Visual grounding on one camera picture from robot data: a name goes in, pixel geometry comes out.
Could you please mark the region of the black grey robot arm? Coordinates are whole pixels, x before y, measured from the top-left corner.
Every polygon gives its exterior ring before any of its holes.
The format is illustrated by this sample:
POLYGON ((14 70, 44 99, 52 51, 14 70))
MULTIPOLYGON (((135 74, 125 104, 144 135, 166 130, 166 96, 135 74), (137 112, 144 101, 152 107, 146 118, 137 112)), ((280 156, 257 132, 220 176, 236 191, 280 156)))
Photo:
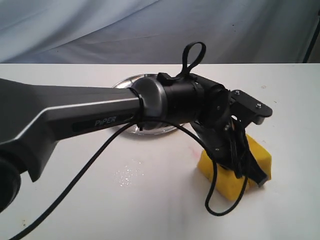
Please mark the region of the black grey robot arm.
POLYGON ((17 196, 21 174, 37 181, 60 140, 138 121, 144 130, 190 123, 209 157, 262 186, 268 175, 245 140, 272 110, 240 90, 189 73, 146 75, 127 88, 0 81, 0 208, 17 196))

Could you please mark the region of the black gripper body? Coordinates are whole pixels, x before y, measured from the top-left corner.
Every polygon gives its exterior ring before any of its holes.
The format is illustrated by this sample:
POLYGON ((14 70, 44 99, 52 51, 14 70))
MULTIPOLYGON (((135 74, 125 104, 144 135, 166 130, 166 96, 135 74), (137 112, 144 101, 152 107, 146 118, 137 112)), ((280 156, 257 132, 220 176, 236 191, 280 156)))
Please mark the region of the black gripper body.
POLYGON ((235 175, 247 175, 250 168, 250 148, 244 125, 232 119, 228 129, 215 130, 193 123, 193 129, 207 147, 208 156, 235 175))

